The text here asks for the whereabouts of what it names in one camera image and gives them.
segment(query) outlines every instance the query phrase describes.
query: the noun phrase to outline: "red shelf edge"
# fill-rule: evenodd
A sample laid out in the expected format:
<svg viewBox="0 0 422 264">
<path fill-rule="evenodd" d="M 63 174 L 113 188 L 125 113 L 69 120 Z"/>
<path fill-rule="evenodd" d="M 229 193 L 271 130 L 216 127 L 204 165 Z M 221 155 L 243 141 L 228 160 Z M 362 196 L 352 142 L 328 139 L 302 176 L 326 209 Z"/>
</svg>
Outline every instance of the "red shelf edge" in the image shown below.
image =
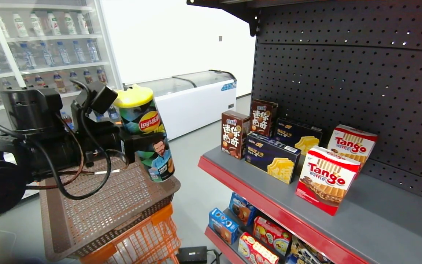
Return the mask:
<svg viewBox="0 0 422 264">
<path fill-rule="evenodd" d="M 328 257 L 328 259 L 334 263 L 368 264 L 368 262 L 366 262 L 364 259 L 360 258 L 356 254 L 353 254 L 349 250 L 342 247 L 340 244 L 331 241 L 320 231 L 310 226 L 309 224 L 304 223 L 298 219 L 298 217 L 289 213 L 283 209 L 283 207 L 271 201 L 256 190 L 253 190 L 251 187 L 241 182 L 239 179 L 234 177 L 225 169 L 214 164 L 206 157 L 200 157 L 198 167 L 216 178 L 222 184 L 229 187 L 234 192 L 238 193 L 242 197 L 245 197 L 251 204 L 260 209 L 264 214 L 268 215 L 273 220 L 278 222 L 278 224 L 281 224 L 283 227 L 296 234 L 297 237 L 307 242 L 321 253 L 325 254 L 326 257 Z"/>
<path fill-rule="evenodd" d="M 246 264 L 231 247 L 224 242 L 210 227 L 206 227 L 204 234 L 227 257 L 232 264 Z"/>
</svg>

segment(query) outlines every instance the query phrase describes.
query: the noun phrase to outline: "white wall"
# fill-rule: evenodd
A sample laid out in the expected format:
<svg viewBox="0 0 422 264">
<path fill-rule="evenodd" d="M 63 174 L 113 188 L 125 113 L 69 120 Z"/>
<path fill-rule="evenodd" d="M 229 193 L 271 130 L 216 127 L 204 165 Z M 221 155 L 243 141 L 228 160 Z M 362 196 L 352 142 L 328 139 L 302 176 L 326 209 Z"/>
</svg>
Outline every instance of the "white wall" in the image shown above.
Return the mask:
<svg viewBox="0 0 422 264">
<path fill-rule="evenodd" d="M 213 69 L 235 75 L 237 96 L 251 92 L 255 38 L 246 22 L 186 0 L 102 5 L 123 83 Z"/>
</svg>

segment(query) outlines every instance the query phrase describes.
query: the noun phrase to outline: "glass door refrigerator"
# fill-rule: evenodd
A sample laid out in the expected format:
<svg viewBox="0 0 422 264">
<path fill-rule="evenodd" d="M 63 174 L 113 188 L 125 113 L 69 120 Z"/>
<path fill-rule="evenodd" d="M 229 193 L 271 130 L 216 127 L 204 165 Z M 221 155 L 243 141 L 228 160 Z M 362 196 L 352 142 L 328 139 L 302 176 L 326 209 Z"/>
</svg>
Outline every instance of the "glass door refrigerator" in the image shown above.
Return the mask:
<svg viewBox="0 0 422 264">
<path fill-rule="evenodd" d="M 122 89 L 100 0 L 0 0 L 0 92 L 48 85 L 69 104 L 69 81 Z M 10 127 L 0 100 L 0 123 Z"/>
</svg>

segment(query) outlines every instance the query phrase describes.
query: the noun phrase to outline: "shopping basket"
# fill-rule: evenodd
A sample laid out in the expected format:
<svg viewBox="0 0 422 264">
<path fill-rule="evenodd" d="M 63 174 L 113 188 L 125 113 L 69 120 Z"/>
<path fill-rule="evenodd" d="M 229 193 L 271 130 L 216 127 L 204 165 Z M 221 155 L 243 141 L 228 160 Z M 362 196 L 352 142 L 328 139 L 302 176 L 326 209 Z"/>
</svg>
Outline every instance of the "shopping basket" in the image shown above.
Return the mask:
<svg viewBox="0 0 422 264">
<path fill-rule="evenodd" d="M 169 204 L 100 249 L 80 259 L 83 264 L 178 264 L 180 240 Z"/>
</svg>

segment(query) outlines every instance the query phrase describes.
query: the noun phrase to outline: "gray floor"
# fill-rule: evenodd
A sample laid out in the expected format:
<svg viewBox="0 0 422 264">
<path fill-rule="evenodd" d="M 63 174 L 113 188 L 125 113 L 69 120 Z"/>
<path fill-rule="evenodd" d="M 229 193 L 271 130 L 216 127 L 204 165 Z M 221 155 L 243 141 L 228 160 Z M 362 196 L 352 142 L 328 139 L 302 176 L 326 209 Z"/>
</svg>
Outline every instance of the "gray floor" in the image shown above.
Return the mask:
<svg viewBox="0 0 422 264">
<path fill-rule="evenodd" d="M 248 114 L 250 97 L 237 100 L 237 111 Z M 214 207 L 224 209 L 229 204 L 231 190 L 218 180 L 198 168 L 200 156 L 221 143 L 221 123 L 215 122 L 183 137 L 171 141 L 171 151 L 176 166 L 175 175 L 181 182 L 181 189 L 174 196 L 173 219 L 178 228 L 182 247 L 215 246 L 204 235 L 208 224 L 208 212 Z M 36 257 L 45 260 L 40 215 L 40 199 L 29 198 L 15 209 L 0 217 L 0 230 L 17 234 L 15 256 Z M 0 233 L 0 254 L 10 249 L 12 236 Z M 214 259 L 210 254 L 209 263 Z M 59 263 L 77 263 L 65 259 Z M 221 256 L 221 263 L 228 260 Z"/>
</svg>

